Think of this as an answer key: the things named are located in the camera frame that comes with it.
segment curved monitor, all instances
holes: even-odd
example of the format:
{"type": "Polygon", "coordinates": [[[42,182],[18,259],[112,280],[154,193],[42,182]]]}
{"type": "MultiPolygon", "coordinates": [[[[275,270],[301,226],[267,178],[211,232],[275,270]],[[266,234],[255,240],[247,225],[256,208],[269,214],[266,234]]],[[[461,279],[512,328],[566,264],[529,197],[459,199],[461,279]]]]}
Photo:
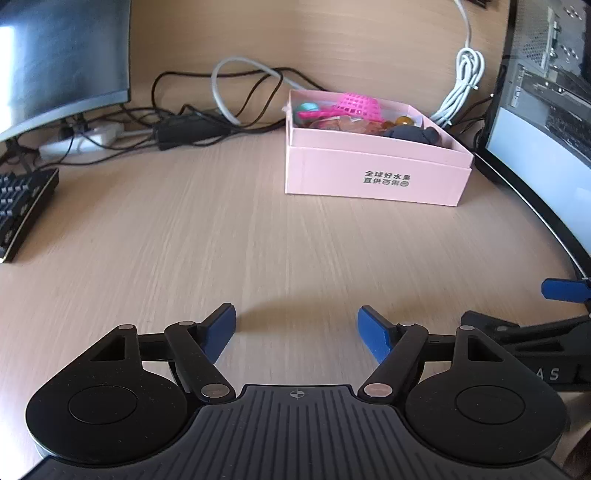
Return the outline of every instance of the curved monitor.
{"type": "Polygon", "coordinates": [[[512,0],[496,93],[477,156],[591,275],[591,8],[512,0]]]}
{"type": "Polygon", "coordinates": [[[131,0],[0,0],[0,141],[129,101],[131,0]]]}

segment wall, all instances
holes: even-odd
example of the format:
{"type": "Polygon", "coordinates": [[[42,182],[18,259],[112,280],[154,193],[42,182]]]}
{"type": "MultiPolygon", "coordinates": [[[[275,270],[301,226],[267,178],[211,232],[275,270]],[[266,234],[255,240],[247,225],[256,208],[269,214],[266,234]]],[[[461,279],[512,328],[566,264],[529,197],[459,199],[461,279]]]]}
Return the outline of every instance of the wall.
{"type": "MultiPolygon", "coordinates": [[[[509,0],[493,0],[486,11],[465,3],[473,47],[488,64],[476,99],[491,91],[496,78],[509,0]]],[[[210,72],[220,59],[244,55],[296,67],[331,89],[400,100],[431,114],[454,84],[455,56],[465,35],[452,0],[135,0],[132,96],[136,105],[148,105],[159,72],[210,72]]],[[[228,104],[239,106],[254,81],[223,80],[228,104]]],[[[207,80],[161,85],[158,101],[168,108],[185,101],[213,106],[207,80]]],[[[260,108],[264,96],[255,100],[260,108]]],[[[268,119],[280,114],[284,101],[278,95],[268,119]]]]}

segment black keyboard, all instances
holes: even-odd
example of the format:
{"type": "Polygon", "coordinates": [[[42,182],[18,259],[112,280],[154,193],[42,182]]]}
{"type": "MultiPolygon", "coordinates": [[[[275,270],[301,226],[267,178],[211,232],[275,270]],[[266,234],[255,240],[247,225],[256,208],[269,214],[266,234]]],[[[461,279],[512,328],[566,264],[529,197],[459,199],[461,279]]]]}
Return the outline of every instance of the black keyboard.
{"type": "Polygon", "coordinates": [[[0,263],[14,258],[58,182],[56,168],[0,176],[0,263]]]}

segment pink mesh basket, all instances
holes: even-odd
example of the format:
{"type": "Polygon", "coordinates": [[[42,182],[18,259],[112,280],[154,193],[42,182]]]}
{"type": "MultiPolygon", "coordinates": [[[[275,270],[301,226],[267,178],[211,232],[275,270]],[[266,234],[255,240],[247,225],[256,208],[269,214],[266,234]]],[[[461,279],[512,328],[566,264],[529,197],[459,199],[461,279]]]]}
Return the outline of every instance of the pink mesh basket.
{"type": "Polygon", "coordinates": [[[360,116],[371,122],[383,122],[382,111],[375,98],[356,93],[344,93],[334,106],[321,109],[316,112],[298,112],[297,115],[303,120],[314,120],[328,116],[352,115],[360,116]]]}
{"type": "Polygon", "coordinates": [[[348,115],[360,116],[371,122],[383,122],[382,110],[375,98],[356,93],[345,93],[335,109],[348,115]]]}

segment pink cardboard box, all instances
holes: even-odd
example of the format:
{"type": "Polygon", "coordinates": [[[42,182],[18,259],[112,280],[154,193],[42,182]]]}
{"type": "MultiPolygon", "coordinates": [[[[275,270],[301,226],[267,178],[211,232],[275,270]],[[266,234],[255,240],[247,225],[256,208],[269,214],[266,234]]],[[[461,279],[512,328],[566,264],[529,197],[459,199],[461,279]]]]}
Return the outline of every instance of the pink cardboard box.
{"type": "Polygon", "coordinates": [[[334,102],[340,93],[292,90],[287,106],[285,193],[361,197],[456,206],[470,176],[472,154],[418,110],[380,100],[389,119],[407,115],[435,127],[443,147],[376,135],[299,128],[293,109],[334,102]]]}

